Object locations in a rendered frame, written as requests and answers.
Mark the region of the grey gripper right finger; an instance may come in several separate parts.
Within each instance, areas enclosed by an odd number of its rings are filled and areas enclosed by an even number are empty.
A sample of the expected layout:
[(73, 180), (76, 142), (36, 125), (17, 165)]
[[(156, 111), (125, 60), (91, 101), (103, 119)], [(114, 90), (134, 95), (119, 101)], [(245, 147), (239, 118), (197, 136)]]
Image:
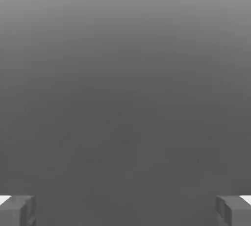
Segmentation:
[(216, 196), (218, 226), (251, 226), (251, 195)]

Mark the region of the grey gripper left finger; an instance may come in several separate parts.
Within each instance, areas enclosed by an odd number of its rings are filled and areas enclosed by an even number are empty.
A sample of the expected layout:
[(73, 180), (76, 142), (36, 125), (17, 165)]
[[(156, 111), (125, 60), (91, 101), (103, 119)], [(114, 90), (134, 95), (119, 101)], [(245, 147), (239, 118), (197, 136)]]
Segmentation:
[(0, 195), (0, 226), (37, 226), (36, 197)]

